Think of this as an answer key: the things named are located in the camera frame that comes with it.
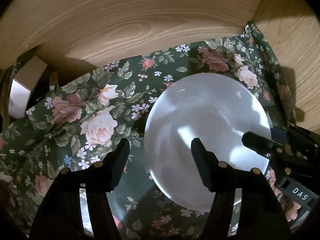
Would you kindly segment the right hand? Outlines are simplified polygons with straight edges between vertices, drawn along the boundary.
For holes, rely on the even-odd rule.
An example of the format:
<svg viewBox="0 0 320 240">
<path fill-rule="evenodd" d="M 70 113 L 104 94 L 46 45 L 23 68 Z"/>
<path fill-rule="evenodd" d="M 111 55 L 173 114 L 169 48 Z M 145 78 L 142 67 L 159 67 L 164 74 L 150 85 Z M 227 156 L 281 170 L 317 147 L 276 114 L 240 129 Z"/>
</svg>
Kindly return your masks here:
<svg viewBox="0 0 320 240">
<path fill-rule="evenodd" d="M 298 217 L 298 210 L 301 205 L 297 202 L 290 200 L 285 207 L 285 216 L 288 222 L 295 220 Z"/>
</svg>

